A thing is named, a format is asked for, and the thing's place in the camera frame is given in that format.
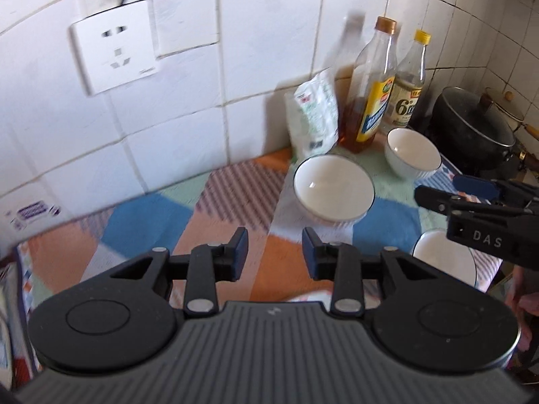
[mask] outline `yellow label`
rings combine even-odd
[[[358,143],[367,141],[374,135],[376,129],[378,129],[382,115],[384,115],[385,108],[387,107],[387,101],[389,100],[389,94],[391,93],[394,80],[395,77],[390,77],[384,82],[375,82],[373,84],[365,113],[363,113],[361,126],[357,133],[356,141]]]
[[[391,97],[389,98],[389,106],[387,107],[384,122],[399,128],[408,125],[420,95],[421,88],[414,89],[412,86],[407,87],[401,85],[399,80],[396,80]]]

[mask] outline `white plastic bag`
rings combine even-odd
[[[286,96],[286,119],[299,162],[326,154],[337,142],[339,110],[333,74],[326,69]]]

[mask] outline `bottle cap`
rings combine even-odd
[[[397,21],[394,21],[390,18],[384,16],[379,16],[376,21],[375,29],[387,33],[388,35],[394,35],[395,30],[397,29]]]
[[[424,32],[422,30],[416,30],[416,36],[413,40],[423,45],[429,45],[429,42],[431,41],[431,36],[427,32]]]

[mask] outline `electrical outlet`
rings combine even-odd
[[[72,25],[90,94],[157,72],[148,5],[137,1]]]

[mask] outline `cooking wine bottle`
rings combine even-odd
[[[425,51],[430,40],[427,32],[417,30],[410,51],[397,67],[393,91],[380,124],[382,133],[408,125],[425,84]]]
[[[339,144],[354,153],[370,146],[378,130],[397,70],[396,21],[379,16],[373,39],[354,64]]]

